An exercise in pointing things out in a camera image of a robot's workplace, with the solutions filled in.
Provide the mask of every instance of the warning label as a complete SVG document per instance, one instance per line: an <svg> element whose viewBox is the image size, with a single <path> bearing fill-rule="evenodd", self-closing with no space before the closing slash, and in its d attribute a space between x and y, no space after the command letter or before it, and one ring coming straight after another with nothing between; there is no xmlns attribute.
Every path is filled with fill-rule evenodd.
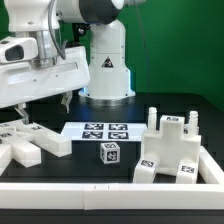
<svg viewBox="0 0 224 224"><path fill-rule="evenodd" d="M114 68L112 61L110 60L110 57L107 57L105 62L102 65L103 68Z"/></svg>

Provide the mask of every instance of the black table surface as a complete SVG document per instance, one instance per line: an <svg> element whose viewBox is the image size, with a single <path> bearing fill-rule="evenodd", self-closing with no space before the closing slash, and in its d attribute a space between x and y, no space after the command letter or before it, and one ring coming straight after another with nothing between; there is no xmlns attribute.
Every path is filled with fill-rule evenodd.
<svg viewBox="0 0 224 224"><path fill-rule="evenodd" d="M202 145L224 169L224 113L202 96L194 94L139 93L131 104L99 107L79 102L74 93L70 113L59 113L61 97L54 96L27 104L35 123L60 133L66 122L145 123L149 107L157 108L157 128L162 115L183 116L199 113ZM20 119L12 107L0 110L0 123ZM12 161L0 182L13 183L131 183L140 158L141 143L118 142L119 164L104 165L99 158L101 142L73 141L72 154L57 158L42 150L40 165L24 168ZM155 183L174 183L174 177L157 175ZM224 223L224 211L205 210L0 210L3 223Z"/></svg>

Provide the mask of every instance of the white foam block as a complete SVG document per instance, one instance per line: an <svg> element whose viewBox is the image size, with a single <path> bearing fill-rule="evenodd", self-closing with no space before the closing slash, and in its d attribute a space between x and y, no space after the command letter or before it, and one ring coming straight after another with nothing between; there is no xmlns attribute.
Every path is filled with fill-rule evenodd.
<svg viewBox="0 0 224 224"><path fill-rule="evenodd" d="M84 190L84 209L119 209L119 184L89 184Z"/></svg>
<svg viewBox="0 0 224 224"><path fill-rule="evenodd" d="M177 172L177 184L196 184L198 176L198 164L181 160Z"/></svg>
<svg viewBox="0 0 224 224"><path fill-rule="evenodd" d="M25 167L41 163L40 148L10 133L0 129L0 139L4 144L12 146L12 158Z"/></svg>
<svg viewBox="0 0 224 224"><path fill-rule="evenodd" d="M201 146L199 172L207 184L224 184L224 172L207 152Z"/></svg>
<svg viewBox="0 0 224 224"><path fill-rule="evenodd" d="M82 184L1 183L0 208L84 209Z"/></svg>
<svg viewBox="0 0 224 224"><path fill-rule="evenodd" d="M0 176L12 160L12 149L10 145L0 144Z"/></svg>
<svg viewBox="0 0 224 224"><path fill-rule="evenodd" d="M140 159L135 167L133 183L153 183L158 164L159 162L153 159Z"/></svg>
<svg viewBox="0 0 224 224"><path fill-rule="evenodd" d="M32 134L34 136L34 144L58 157L72 153L71 140L54 131L51 131L36 123L24 125L21 120L14 121L12 124L15 125L19 131Z"/></svg>

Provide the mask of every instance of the white block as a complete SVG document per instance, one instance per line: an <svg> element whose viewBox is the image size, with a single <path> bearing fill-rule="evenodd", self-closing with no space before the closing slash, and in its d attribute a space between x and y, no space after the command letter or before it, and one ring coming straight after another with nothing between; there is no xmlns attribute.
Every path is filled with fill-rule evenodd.
<svg viewBox="0 0 224 224"><path fill-rule="evenodd" d="M198 164L191 161L180 161L177 172L177 184L196 184L198 176Z"/></svg>
<svg viewBox="0 0 224 224"><path fill-rule="evenodd" d="M156 167L159 164L156 160L140 159L135 167L133 183L153 183L156 176Z"/></svg>
<svg viewBox="0 0 224 224"><path fill-rule="evenodd" d="M8 130L0 130L0 139L4 144L12 146L12 158L25 167L41 163L40 148L15 136Z"/></svg>
<svg viewBox="0 0 224 224"><path fill-rule="evenodd" d="M120 162L120 147L116 142L100 144L100 158L104 164Z"/></svg>
<svg viewBox="0 0 224 224"><path fill-rule="evenodd" d="M34 144L58 157L72 153L71 140L54 131L51 131L36 123L24 125L21 120L13 122L13 125L15 125L18 130L22 132L32 134L34 136Z"/></svg>
<svg viewBox="0 0 224 224"><path fill-rule="evenodd" d="M119 209L119 184L89 184L84 190L84 209Z"/></svg>
<svg viewBox="0 0 224 224"><path fill-rule="evenodd" d="M207 152L201 146L199 172L207 184L224 184L224 172Z"/></svg>
<svg viewBox="0 0 224 224"><path fill-rule="evenodd" d="M10 145L0 144L0 176L12 160L12 149Z"/></svg>
<svg viewBox="0 0 224 224"><path fill-rule="evenodd" d="M184 134L184 117L162 116L160 130L148 129L142 136L141 158L156 155L157 172L176 176L181 160L199 162L200 135Z"/></svg>
<svg viewBox="0 0 224 224"><path fill-rule="evenodd" d="M1 183L0 208L84 209L82 184Z"/></svg>

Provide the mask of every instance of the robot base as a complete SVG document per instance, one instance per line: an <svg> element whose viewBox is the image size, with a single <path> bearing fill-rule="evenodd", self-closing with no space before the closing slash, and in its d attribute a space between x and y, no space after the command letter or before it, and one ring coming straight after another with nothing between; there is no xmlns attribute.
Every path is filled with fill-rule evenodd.
<svg viewBox="0 0 224 224"><path fill-rule="evenodd" d="M135 100L135 92L132 91L129 93L128 96L124 98L120 98L120 99L97 99L97 98L88 96L88 94L84 93L83 91L80 91L79 100L80 102L97 105L97 106L109 106L109 107L119 106L123 104L133 103Z"/></svg>

